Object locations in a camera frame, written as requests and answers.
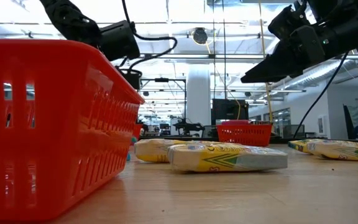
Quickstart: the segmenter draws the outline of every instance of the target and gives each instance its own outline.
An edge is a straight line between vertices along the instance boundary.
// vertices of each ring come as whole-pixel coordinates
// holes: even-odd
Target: fluorescent light
[[[183,91],[183,90],[181,90],[181,89],[161,88],[161,89],[141,89],[139,91],[145,92],[145,91]]]
[[[170,58],[170,59],[186,59],[186,58],[208,59],[208,57],[209,56],[205,54],[166,54],[166,55],[159,56],[159,58]],[[145,54],[141,54],[140,58],[145,58]]]
[[[144,100],[149,100],[149,101],[163,101],[163,100],[171,100],[171,101],[175,101],[175,100],[181,100],[181,99],[170,99],[170,98],[167,98],[167,99],[146,99],[144,98]]]
[[[303,93],[306,90],[273,90],[273,91],[277,93]]]
[[[229,59],[263,59],[263,55],[216,55],[216,58],[229,58]]]
[[[246,102],[266,102],[267,100],[246,100]]]
[[[254,93],[265,93],[266,90],[226,90],[227,92],[231,91],[231,92],[254,92]]]
[[[266,103],[250,103],[249,106],[265,106]]]

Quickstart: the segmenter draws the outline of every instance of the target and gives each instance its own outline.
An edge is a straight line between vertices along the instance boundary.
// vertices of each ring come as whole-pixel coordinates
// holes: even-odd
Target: desk
[[[358,162],[270,147],[289,153],[287,169],[175,174],[168,164],[130,162],[50,223],[358,224]]]
[[[147,131],[143,134],[144,136],[149,136],[149,137],[155,137],[155,136],[159,136],[160,132],[159,131]]]

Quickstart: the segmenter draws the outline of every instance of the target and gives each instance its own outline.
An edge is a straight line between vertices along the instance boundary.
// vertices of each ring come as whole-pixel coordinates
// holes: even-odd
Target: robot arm
[[[306,19],[306,4],[317,23]],[[242,83],[277,82],[353,49],[358,52],[358,0],[298,0],[268,29],[280,39],[272,55],[246,72]]]
[[[99,28],[97,23],[81,13],[69,0],[40,0],[57,30],[68,40],[93,46],[110,61],[140,56],[139,48],[127,21]]]

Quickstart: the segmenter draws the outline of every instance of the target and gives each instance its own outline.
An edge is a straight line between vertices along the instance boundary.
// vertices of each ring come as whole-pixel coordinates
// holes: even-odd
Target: metal frame
[[[139,91],[148,91],[148,90],[142,90],[143,87],[145,87],[147,84],[149,84],[150,81],[159,82],[158,79],[159,78],[141,78],[140,81],[146,81],[146,83],[144,83],[142,85],[142,87],[140,88]],[[185,79],[177,79],[177,78],[174,78],[174,79],[168,78],[167,80],[168,80],[167,82],[171,81],[171,82],[176,83],[178,85],[178,87],[182,91],[185,92],[185,111],[183,113],[183,119],[185,119],[185,121],[186,121],[186,106],[187,106],[187,83],[186,83],[186,80]],[[185,83],[185,89],[183,89],[177,82],[184,82]]]

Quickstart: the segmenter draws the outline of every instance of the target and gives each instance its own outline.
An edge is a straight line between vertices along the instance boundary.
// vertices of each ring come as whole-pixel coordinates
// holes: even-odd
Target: black cable
[[[159,40],[173,40],[173,45],[172,47],[170,47],[169,49],[167,49],[166,51],[164,52],[161,52],[159,54],[156,54],[156,55],[153,55],[151,57],[147,57],[147,58],[143,58],[143,59],[140,59],[136,62],[134,62],[132,65],[130,65],[129,67],[129,70],[131,71],[132,68],[139,64],[139,63],[142,63],[142,62],[145,62],[145,61],[148,61],[148,60],[151,60],[151,59],[155,59],[155,58],[158,58],[160,56],[163,56],[163,55],[166,55],[167,53],[171,52],[171,50],[173,50],[175,47],[177,47],[178,45],[178,40],[174,37],[142,37],[141,35],[137,34],[136,33],[136,30],[135,30],[135,25],[134,23],[132,24],[131,23],[131,20],[129,19],[129,15],[128,15],[128,10],[127,10],[127,5],[125,3],[125,0],[122,0],[122,7],[124,8],[124,14],[125,14],[125,18],[127,20],[127,22],[131,25],[131,29],[132,29],[132,33],[134,34],[135,37],[139,38],[140,40],[149,40],[149,41],[159,41]]]
[[[212,1],[212,26],[213,26],[213,33],[214,33],[214,100],[216,99],[215,97],[215,92],[216,92],[216,41],[215,41],[215,1]],[[213,108],[213,117],[216,119],[216,105],[214,105],[214,103],[212,103],[212,108]]]
[[[222,14],[223,14],[223,51],[224,51],[224,58],[223,58],[223,63],[224,63],[224,74],[223,74],[223,78],[224,78],[224,99],[227,99],[227,92],[226,92],[226,22],[224,20],[225,15],[224,15],[224,0],[222,0]]]
[[[302,123],[304,122],[304,120],[306,119],[307,115],[309,114],[309,112],[311,111],[311,109],[313,109],[313,107],[315,106],[315,104],[317,104],[317,102],[320,100],[320,98],[323,96],[323,94],[326,92],[326,90],[328,89],[329,85],[331,84],[331,82],[334,80],[335,76],[338,74],[339,70],[341,69],[343,63],[345,62],[345,59],[347,57],[347,55],[349,54],[349,52],[346,52],[343,55],[343,58],[341,60],[341,63],[339,63],[338,67],[336,68],[334,75],[332,75],[332,77],[329,79],[327,85],[324,87],[324,89],[322,90],[322,92],[320,93],[320,95],[317,97],[316,101],[314,101],[314,103],[310,106],[310,108],[308,109],[308,111],[306,112],[306,114],[303,116],[301,122],[298,125],[298,128],[295,131],[295,134],[293,135],[293,139],[296,138],[296,135],[298,134],[299,129],[302,126]]]
[[[118,67],[122,67],[125,65],[125,62],[128,60],[128,57],[125,57],[124,60],[122,60],[121,64],[118,65]]]
[[[167,85],[168,85],[168,87],[169,87],[169,90],[171,91],[172,96],[173,96],[174,99],[175,99],[175,103],[176,103],[176,105],[177,105],[177,107],[178,107],[178,110],[179,110],[180,114],[182,115],[182,117],[184,117],[183,113],[181,112],[181,109],[179,109],[178,100],[177,100],[175,94],[173,93],[171,86],[169,85],[169,83],[167,83]]]
[[[129,70],[128,68],[120,68],[119,70],[123,75],[132,74],[132,75],[137,75],[138,78],[142,78],[143,76],[143,73],[139,70],[135,70],[135,69]]]

